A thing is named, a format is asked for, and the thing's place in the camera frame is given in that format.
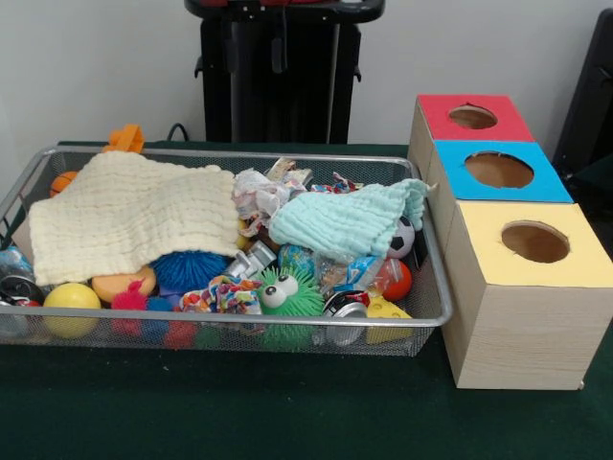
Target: green spiky toy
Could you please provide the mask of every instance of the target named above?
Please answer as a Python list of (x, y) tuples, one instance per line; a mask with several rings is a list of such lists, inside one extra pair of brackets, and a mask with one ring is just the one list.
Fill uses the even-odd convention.
[[(264, 314), (277, 316), (320, 316), (324, 298), (313, 278), (293, 267), (268, 268), (260, 275), (263, 281), (258, 290)], [(295, 352), (310, 345), (315, 328), (300, 325), (266, 326), (260, 336), (263, 348), (271, 351)]]

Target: metal basket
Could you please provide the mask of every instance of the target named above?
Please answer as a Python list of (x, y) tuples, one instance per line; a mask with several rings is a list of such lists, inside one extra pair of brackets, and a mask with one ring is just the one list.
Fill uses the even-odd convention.
[[(16, 223), (32, 204), (49, 196), (52, 181), (66, 171), (80, 170), (100, 148), (54, 147), (36, 155), (0, 204), (3, 244), (10, 242)], [(274, 153), (146, 149), (149, 159), (202, 167), (217, 164), (238, 173), (247, 168), (269, 169)], [(289, 154), (301, 168), (311, 168), (314, 183), (328, 183), (332, 172), (357, 182), (390, 185), (416, 176), (412, 165), (393, 157)], [(451, 316), (449, 284), (426, 210), (420, 266), (410, 262), (414, 284), (398, 305), (413, 319), (280, 317), (175, 313), (128, 310), (43, 309), (0, 306), (0, 343), (81, 347), (171, 348), (227, 351), (283, 351), (301, 353), (415, 356), (434, 328)], [(58, 338), (50, 328), (91, 332), (79, 338)], [(274, 332), (306, 339), (292, 346), (269, 338)]]

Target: googly eyes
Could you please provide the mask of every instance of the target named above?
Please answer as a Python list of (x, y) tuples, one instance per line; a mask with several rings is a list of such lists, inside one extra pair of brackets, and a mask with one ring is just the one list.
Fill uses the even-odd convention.
[(264, 290), (262, 301), (268, 308), (277, 309), (284, 304), (286, 298), (285, 292), (273, 285)]
[(283, 292), (285, 292), (285, 295), (294, 295), (296, 292), (298, 292), (298, 282), (293, 276), (281, 275), (279, 278), (277, 278), (275, 286), (282, 289)]
[(270, 309), (277, 309), (287, 297), (298, 292), (298, 282), (290, 275), (280, 275), (275, 284), (264, 290), (262, 301)]

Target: wooden box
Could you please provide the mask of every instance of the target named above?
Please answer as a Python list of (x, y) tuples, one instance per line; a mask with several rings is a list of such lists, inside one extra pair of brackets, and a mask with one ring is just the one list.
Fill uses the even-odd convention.
[(579, 388), (613, 316), (613, 264), (578, 205), (457, 201), (445, 260), (458, 387)]
[(532, 142), (534, 138), (507, 96), (419, 95), (409, 160), (427, 180), (435, 141)]
[(456, 199), (573, 203), (534, 142), (436, 141), (427, 175), (437, 238), (446, 247)]

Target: yellow box top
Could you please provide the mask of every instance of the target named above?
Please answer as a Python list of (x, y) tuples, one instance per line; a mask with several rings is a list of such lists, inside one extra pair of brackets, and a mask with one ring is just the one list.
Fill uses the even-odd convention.
[(613, 263), (577, 204), (458, 204), (488, 284), (613, 288)]

